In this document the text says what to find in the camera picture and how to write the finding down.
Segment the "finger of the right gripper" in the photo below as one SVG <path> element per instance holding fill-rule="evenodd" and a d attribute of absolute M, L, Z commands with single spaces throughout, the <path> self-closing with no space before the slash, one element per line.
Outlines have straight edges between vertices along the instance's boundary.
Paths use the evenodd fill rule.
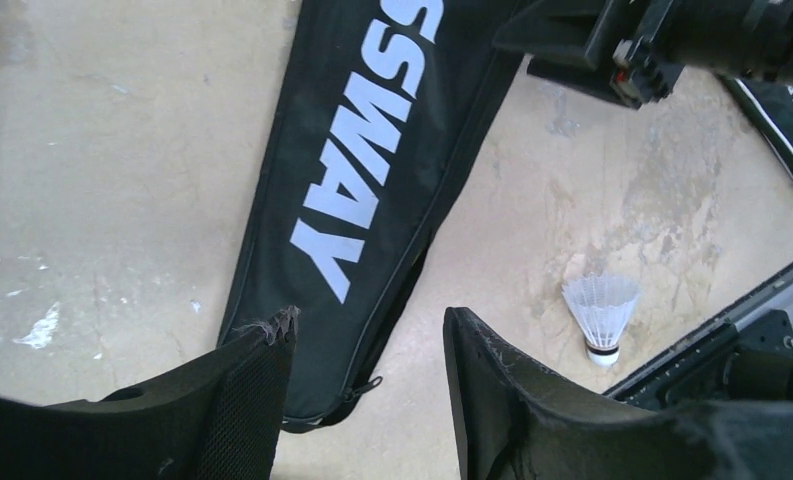
<path fill-rule="evenodd" d="M 528 64 L 527 74 L 561 85 L 578 93 L 616 106 L 635 108 L 635 101 L 624 98 L 616 89 L 614 77 L 616 67 L 603 65 L 594 71 L 562 65 L 533 57 Z"/>
<path fill-rule="evenodd" d="M 504 23 L 493 45 L 538 60 L 583 70 L 600 63 L 605 16 L 602 0 L 535 1 Z"/>

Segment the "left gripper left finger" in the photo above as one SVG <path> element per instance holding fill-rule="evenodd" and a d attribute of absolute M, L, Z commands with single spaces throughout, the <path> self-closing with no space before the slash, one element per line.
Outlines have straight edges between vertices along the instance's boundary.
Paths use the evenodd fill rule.
<path fill-rule="evenodd" d="M 266 479 L 298 309 L 98 401 L 0 397 L 0 479 Z"/>

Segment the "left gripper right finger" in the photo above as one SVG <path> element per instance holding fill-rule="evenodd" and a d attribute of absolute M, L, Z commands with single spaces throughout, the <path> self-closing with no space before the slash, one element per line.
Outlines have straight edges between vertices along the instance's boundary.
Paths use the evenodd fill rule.
<path fill-rule="evenodd" d="M 659 412 L 595 393 L 473 311 L 443 323 L 465 479 L 793 479 L 792 401 L 697 401 Z"/>

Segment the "black CROSSWAY racket bag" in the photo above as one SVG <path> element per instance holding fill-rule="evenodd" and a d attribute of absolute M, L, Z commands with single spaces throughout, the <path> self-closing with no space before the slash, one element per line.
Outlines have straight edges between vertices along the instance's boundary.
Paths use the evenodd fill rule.
<path fill-rule="evenodd" d="M 521 1 L 305 1 L 218 341 L 293 306 L 283 427 L 344 420 L 521 63 Z"/>

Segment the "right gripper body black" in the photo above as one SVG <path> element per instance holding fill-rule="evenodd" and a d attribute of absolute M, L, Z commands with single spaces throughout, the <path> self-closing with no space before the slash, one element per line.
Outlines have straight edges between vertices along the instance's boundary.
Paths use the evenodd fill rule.
<path fill-rule="evenodd" d="M 621 1 L 602 66 L 582 93 L 638 109 L 685 67 L 793 86 L 793 1 Z"/>

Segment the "black SPORT racket bag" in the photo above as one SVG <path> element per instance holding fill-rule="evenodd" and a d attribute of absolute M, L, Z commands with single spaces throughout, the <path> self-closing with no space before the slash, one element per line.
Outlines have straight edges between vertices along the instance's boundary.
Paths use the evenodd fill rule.
<path fill-rule="evenodd" d="M 793 86 L 722 76 L 718 80 L 793 180 Z"/>

